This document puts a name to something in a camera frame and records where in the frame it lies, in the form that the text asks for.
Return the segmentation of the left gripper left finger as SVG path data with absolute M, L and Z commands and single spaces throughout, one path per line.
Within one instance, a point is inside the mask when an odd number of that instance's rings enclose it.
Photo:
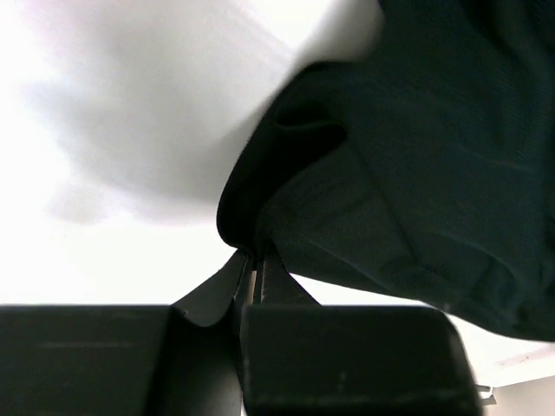
M 238 415 L 235 253 L 172 305 L 1 309 L 4 415 Z

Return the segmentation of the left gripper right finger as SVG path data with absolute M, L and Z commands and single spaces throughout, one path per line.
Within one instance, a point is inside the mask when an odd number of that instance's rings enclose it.
M 256 264 L 240 313 L 250 415 L 478 415 L 459 334 L 436 309 L 323 306 L 278 255 Z

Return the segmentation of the black shorts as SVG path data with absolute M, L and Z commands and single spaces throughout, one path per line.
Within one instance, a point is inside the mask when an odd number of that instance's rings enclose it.
M 382 1 L 360 62 L 305 68 L 228 179 L 219 235 L 326 283 L 554 338 L 554 4 Z

